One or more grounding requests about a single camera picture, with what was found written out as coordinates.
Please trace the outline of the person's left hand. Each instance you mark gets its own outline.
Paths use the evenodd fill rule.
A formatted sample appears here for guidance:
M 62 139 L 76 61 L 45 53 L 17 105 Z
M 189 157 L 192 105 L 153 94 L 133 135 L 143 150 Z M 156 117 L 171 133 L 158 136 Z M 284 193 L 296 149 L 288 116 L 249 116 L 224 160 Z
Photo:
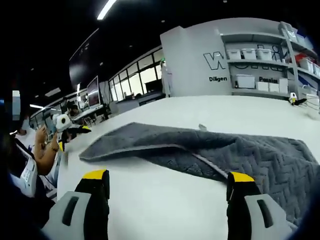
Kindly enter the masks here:
M 41 126 L 35 133 L 35 148 L 42 150 L 47 140 L 47 127 Z

